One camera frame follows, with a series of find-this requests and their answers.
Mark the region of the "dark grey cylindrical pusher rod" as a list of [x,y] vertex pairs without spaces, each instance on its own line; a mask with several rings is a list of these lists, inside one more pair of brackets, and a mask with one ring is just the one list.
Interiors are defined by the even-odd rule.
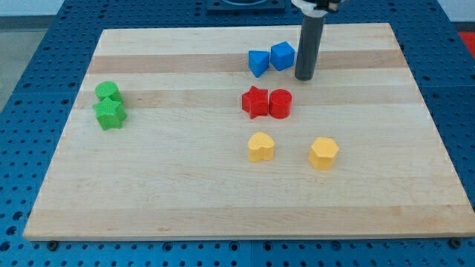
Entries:
[[325,20],[325,15],[303,17],[295,62],[295,78],[298,80],[309,81],[314,76]]

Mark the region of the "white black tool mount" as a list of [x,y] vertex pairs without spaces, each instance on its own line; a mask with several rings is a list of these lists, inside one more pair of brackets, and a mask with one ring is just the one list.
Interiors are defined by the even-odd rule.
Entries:
[[341,0],[291,0],[305,16],[324,17],[328,13],[337,13]]

